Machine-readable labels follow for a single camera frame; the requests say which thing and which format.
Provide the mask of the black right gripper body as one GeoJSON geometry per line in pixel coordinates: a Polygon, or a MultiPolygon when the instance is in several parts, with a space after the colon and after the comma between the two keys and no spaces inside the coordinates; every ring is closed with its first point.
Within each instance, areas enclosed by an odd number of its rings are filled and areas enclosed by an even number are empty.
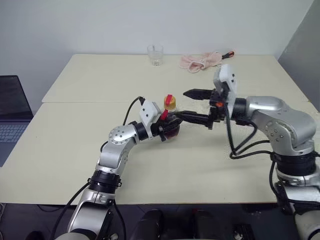
{"type": "Polygon", "coordinates": [[[219,123],[225,119],[227,107],[225,96],[221,96],[216,89],[213,89],[209,98],[209,106],[207,128],[213,129],[215,122],[219,123]]]}

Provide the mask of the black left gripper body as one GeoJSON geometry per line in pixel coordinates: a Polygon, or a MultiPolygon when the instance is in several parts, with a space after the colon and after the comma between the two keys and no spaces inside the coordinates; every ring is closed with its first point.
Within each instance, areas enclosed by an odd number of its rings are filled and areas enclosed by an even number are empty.
{"type": "Polygon", "coordinates": [[[160,118],[155,122],[151,124],[151,133],[152,136],[160,137],[160,140],[162,142],[166,141],[167,138],[165,137],[165,130],[164,130],[165,122],[161,120],[160,118]]]}

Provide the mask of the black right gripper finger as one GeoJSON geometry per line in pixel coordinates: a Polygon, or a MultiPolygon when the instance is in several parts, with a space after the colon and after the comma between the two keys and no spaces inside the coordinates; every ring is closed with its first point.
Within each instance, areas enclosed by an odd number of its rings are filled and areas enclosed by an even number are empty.
{"type": "Polygon", "coordinates": [[[194,88],[185,91],[183,95],[193,100],[209,100],[212,95],[212,90],[194,88]]]}
{"type": "Polygon", "coordinates": [[[175,113],[175,116],[180,120],[192,124],[207,126],[209,122],[209,116],[206,114],[200,114],[195,111],[178,111],[175,113]]]}

